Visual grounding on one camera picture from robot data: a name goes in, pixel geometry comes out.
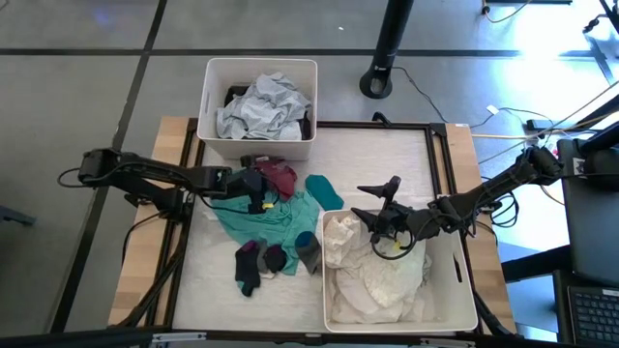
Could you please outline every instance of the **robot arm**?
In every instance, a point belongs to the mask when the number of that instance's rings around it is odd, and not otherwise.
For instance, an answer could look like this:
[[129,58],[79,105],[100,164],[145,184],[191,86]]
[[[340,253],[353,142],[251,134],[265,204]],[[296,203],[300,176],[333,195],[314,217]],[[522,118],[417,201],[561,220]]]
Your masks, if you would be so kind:
[[179,186],[202,197],[227,199],[249,195],[248,213],[261,214],[267,185],[252,163],[252,157],[245,157],[242,164],[246,167],[233,174],[225,166],[185,168],[110,148],[95,149],[84,154],[77,179],[89,188],[113,186],[124,190],[132,204],[152,202],[173,219],[182,214],[183,192],[158,187],[145,179]]
[[398,259],[410,252],[417,241],[435,237],[441,229],[447,233],[466,230],[473,223],[479,208],[491,204],[509,191],[525,184],[550,185],[561,172],[561,163],[548,149],[532,146],[516,158],[516,163],[496,177],[466,193],[435,199],[427,204],[427,209],[414,210],[393,200],[400,182],[400,178],[395,176],[384,186],[358,187],[385,198],[378,215],[357,208],[352,208],[352,211],[368,226],[373,245],[380,238],[396,240],[399,232],[411,234],[411,243],[400,247],[404,250],[400,255],[386,256],[374,249],[380,257]]

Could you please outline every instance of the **storage bin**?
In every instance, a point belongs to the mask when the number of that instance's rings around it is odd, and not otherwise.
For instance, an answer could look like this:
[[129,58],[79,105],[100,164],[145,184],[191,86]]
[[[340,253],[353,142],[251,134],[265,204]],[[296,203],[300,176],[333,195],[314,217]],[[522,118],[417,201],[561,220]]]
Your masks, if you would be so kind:
[[[322,240],[323,232],[333,217],[339,219],[353,214],[350,211],[326,212],[318,224]],[[329,269],[323,257],[323,309],[325,327],[338,334],[404,334],[469,331],[477,326],[477,311],[473,301],[471,282],[466,269],[462,243],[458,233],[441,232],[426,241],[426,254],[431,258],[428,284],[431,286],[434,315],[426,315],[421,322],[397,322],[385,324],[341,324],[331,321],[331,294],[327,284]]]
[[[217,134],[217,108],[224,107],[224,98],[232,85],[250,85],[261,74],[284,73],[299,91],[311,101],[308,118],[311,138],[308,140],[233,140]],[[269,155],[287,160],[307,160],[316,137],[318,109],[318,67],[309,59],[214,58],[206,66],[197,136],[228,160],[243,155]]]

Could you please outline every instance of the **white tabletop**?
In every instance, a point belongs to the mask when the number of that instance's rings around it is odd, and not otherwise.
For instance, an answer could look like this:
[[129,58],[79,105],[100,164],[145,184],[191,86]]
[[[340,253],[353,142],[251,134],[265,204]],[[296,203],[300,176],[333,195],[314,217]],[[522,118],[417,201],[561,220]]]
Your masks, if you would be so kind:
[[[206,148],[204,165],[240,168]],[[432,200],[426,137],[421,130],[319,129],[307,161],[292,161],[297,188],[309,174],[327,177],[344,200],[344,209],[380,209],[382,200],[356,189],[383,185],[393,175],[402,179],[396,200],[424,208]],[[178,292],[173,328],[324,333],[322,279],[310,276],[303,263],[295,276],[262,279],[246,298],[234,280],[234,252],[213,212],[195,205]]]

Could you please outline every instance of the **laptop keyboard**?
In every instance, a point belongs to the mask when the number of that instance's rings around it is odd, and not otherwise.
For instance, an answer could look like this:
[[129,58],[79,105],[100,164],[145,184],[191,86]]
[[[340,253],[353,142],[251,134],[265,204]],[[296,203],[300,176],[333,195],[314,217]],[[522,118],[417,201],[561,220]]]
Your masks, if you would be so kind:
[[575,342],[619,347],[619,291],[570,287]]

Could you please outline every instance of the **wooden table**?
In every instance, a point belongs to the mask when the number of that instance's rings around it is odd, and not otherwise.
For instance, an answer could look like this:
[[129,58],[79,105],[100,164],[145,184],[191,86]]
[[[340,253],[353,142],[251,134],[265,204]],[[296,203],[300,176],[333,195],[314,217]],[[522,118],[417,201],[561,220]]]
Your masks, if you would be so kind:
[[[191,131],[194,128],[194,119],[163,117],[152,158],[179,164],[183,148],[189,146],[188,166],[192,166],[198,153],[199,141],[197,137],[193,136],[191,144],[185,144],[185,138],[188,130]],[[433,138],[440,187],[443,191],[441,193],[448,193],[446,191],[448,187],[446,167],[449,162],[451,162],[453,169],[457,192],[468,191],[482,182],[470,129],[466,125],[449,124],[445,125],[445,131],[449,151],[443,151],[437,136]],[[450,156],[448,160],[443,158],[443,154],[446,153],[449,153]],[[137,211],[135,221],[148,217],[155,212],[155,208],[152,206],[141,206]],[[485,220],[485,218],[480,217],[480,220],[490,225],[489,220]],[[109,315],[109,324],[116,324],[123,320],[153,283],[162,249],[164,226],[164,220],[153,220],[133,231],[126,261],[116,289],[114,304]],[[501,323],[508,330],[515,332],[516,326],[510,309],[507,287],[494,236],[485,229],[478,228],[477,238],[469,238],[467,245],[475,288]],[[163,314],[168,306],[169,282],[160,296],[155,314],[155,324],[163,324],[164,322]]]

